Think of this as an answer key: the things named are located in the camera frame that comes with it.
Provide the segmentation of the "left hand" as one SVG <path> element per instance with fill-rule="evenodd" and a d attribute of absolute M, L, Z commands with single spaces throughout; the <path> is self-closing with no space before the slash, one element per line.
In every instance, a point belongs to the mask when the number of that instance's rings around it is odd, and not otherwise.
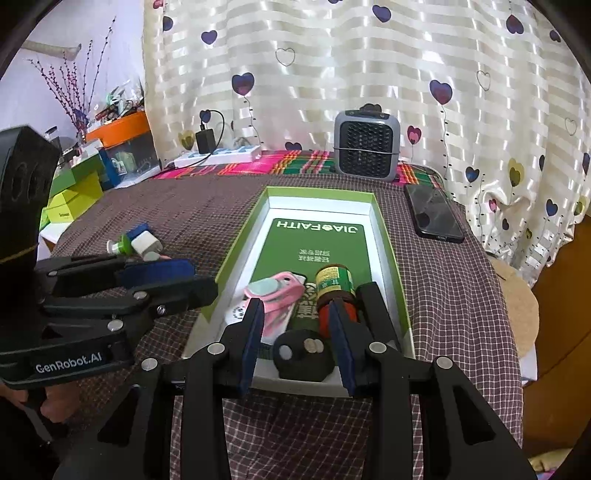
<path fill-rule="evenodd" d="M 0 386 L 1 397 L 23 410 L 28 400 L 25 390 L 13 390 L 4 384 Z M 80 406 L 80 388 L 76 382 L 53 385 L 45 388 L 46 400 L 40 407 L 41 414 L 52 423 L 68 420 Z"/>

